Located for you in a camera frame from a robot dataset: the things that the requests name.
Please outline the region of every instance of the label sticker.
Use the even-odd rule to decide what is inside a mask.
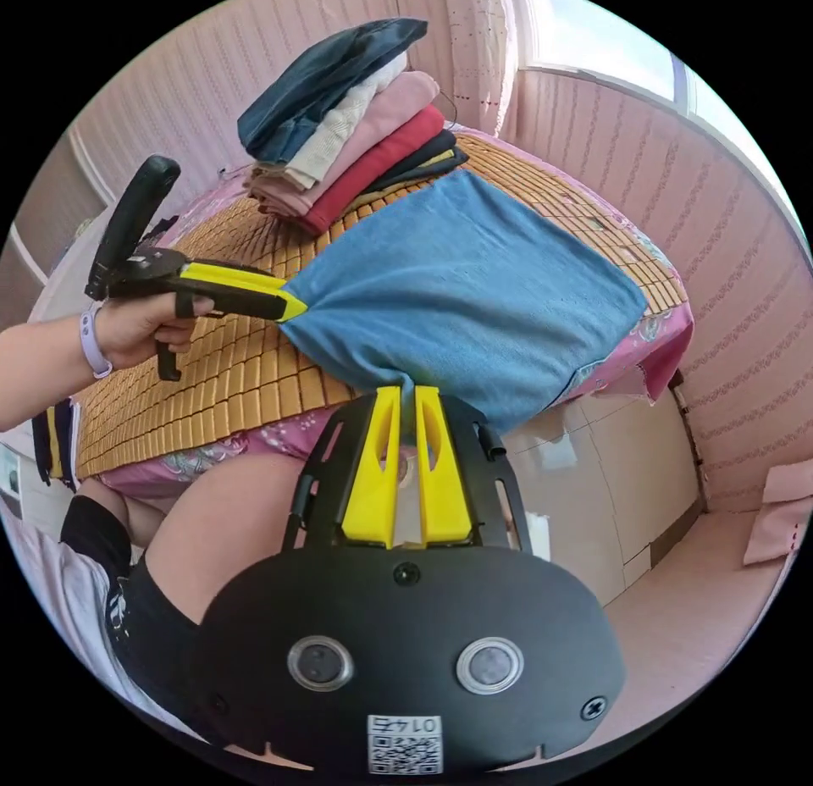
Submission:
[[[440,716],[367,716],[371,775],[440,775]]]

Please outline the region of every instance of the white cloth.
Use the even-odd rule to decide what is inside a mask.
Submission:
[[[82,664],[131,705],[170,727],[200,738],[136,686],[119,664],[104,625],[110,587],[104,569],[90,557],[16,518],[2,499],[0,521],[40,607]]]
[[[353,86],[335,108],[331,108],[316,130],[305,140],[291,161],[279,170],[263,168],[269,175],[282,176],[304,191],[324,179],[344,144],[362,121],[373,98],[383,91],[407,67],[407,53],[402,52],[388,64]]]

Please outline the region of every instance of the hand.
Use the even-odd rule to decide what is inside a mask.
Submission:
[[[195,299],[194,318],[175,317],[175,293],[131,300],[107,301],[96,314],[96,339],[114,368],[133,368],[154,357],[156,342],[169,350],[189,351],[196,318],[214,309],[207,297]]]

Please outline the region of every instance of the pink cloth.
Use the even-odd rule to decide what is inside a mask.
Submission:
[[[495,140],[479,131],[455,125],[455,132],[478,136],[549,173],[561,176],[578,191],[590,196],[642,244],[650,246],[657,257],[671,267],[668,260],[632,222],[596,196],[589,188],[559,169],[506,142]],[[242,180],[249,172],[247,166]],[[241,183],[226,180],[215,191],[198,199],[164,234],[161,246],[174,246],[185,233],[210,219],[215,213],[237,201],[244,191]],[[598,392],[602,395],[624,394],[656,400],[674,374],[694,328],[688,303],[663,314],[642,318],[616,350],[586,379],[574,385],[560,402]],[[228,439],[195,450],[169,453],[146,462],[130,464],[105,473],[102,481],[114,490],[135,498],[172,498],[212,465],[243,453],[284,453],[304,459],[316,444],[333,408],[324,408],[283,419],[263,428],[239,433]]]
[[[270,212],[281,216],[304,216],[313,204],[360,157],[392,134],[440,93],[440,87],[425,72],[404,72],[370,102],[362,121],[342,147],[324,179],[308,191],[273,176],[256,176],[249,186],[250,195]]]
[[[813,458],[768,471],[743,564],[762,563],[795,551],[813,512]]]

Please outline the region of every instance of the pink bedsheet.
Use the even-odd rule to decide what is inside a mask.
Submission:
[[[455,126],[455,130],[460,129],[461,126]],[[561,176],[582,193],[589,195],[677,275],[663,253],[629,219],[573,177],[506,142],[495,140],[476,130],[462,130]],[[158,244],[174,246],[186,233],[244,196],[246,191],[242,183],[248,167],[222,177],[220,185],[198,198],[164,233]],[[590,393],[641,396],[650,401],[657,400],[674,375],[678,362],[689,346],[693,331],[694,318],[688,303],[660,315],[642,318],[604,362],[589,374],[574,377],[556,404]],[[110,473],[103,473],[101,480],[124,495],[136,498],[172,498],[210,467],[233,456],[270,452],[305,459],[333,411],[334,408],[311,411],[240,432],[195,450],[177,451],[146,462],[130,464]]]

